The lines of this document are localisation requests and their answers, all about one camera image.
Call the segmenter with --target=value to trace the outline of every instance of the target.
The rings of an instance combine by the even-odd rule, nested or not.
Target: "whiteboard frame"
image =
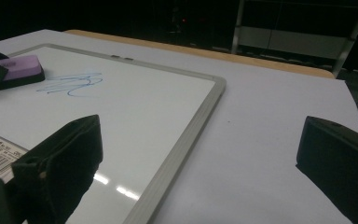
[[[171,185],[173,184],[175,178],[180,173],[180,170],[184,165],[184,163],[186,162],[186,159],[190,154],[192,148],[197,143],[197,140],[200,137],[203,128],[205,127],[209,117],[212,115],[214,108],[218,104],[222,94],[225,91],[226,84],[227,84],[226,80],[222,77],[186,71],[186,70],[158,65],[154,63],[145,63],[133,59],[121,58],[116,55],[110,56],[110,55],[96,53],[83,49],[74,49],[74,48],[64,47],[55,44],[37,45],[28,49],[23,49],[11,53],[7,56],[15,57],[20,54],[26,53],[28,51],[40,49],[43,47],[66,50],[74,53],[89,55],[92,57],[108,59],[120,63],[129,63],[135,66],[142,66],[142,67],[162,70],[162,71],[171,72],[183,76],[203,78],[214,82],[211,91],[205,97],[199,109],[194,114],[193,118],[188,123],[185,130],[180,135],[178,141],[175,143],[170,153],[165,158],[164,162],[159,166],[157,172],[154,174],[153,178],[148,183],[140,199],[133,206],[133,208],[127,215],[127,218],[123,222],[123,224],[148,223],[153,218],[153,215],[157,213],[160,204],[162,203],[164,197],[167,195],[168,191],[170,190]]]

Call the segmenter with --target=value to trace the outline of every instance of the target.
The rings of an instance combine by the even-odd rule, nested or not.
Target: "table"
[[[96,34],[101,40],[80,34],[93,35],[42,30],[0,41],[0,52],[52,43],[227,81],[220,103],[152,223],[350,223],[296,168],[306,116],[330,119],[358,132],[358,111],[344,81],[301,76],[278,65],[271,69],[268,62],[263,62],[268,68],[249,64],[253,59],[223,61],[204,50],[188,54],[181,47],[175,47],[178,52],[158,48],[157,43],[136,44],[145,43],[142,40],[132,44],[106,40],[128,38]]]

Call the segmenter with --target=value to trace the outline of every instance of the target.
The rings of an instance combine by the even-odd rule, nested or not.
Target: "dark background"
[[[229,52],[239,2],[2,0],[0,40],[42,29],[79,29]],[[358,0],[258,0],[245,1],[241,25],[347,37],[357,19]],[[358,70],[358,39],[344,67]]]

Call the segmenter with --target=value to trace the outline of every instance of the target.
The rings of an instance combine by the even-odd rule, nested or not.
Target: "whiteboard eraser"
[[[0,66],[8,69],[0,81],[0,90],[14,88],[45,80],[43,68],[36,55],[27,55],[0,60]]]

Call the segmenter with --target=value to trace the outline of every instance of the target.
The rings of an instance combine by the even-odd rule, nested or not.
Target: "whiteboard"
[[[103,162],[67,223],[146,223],[226,81],[51,44],[9,56],[31,54],[46,80],[0,91],[0,136],[31,149],[71,120],[98,114]]]

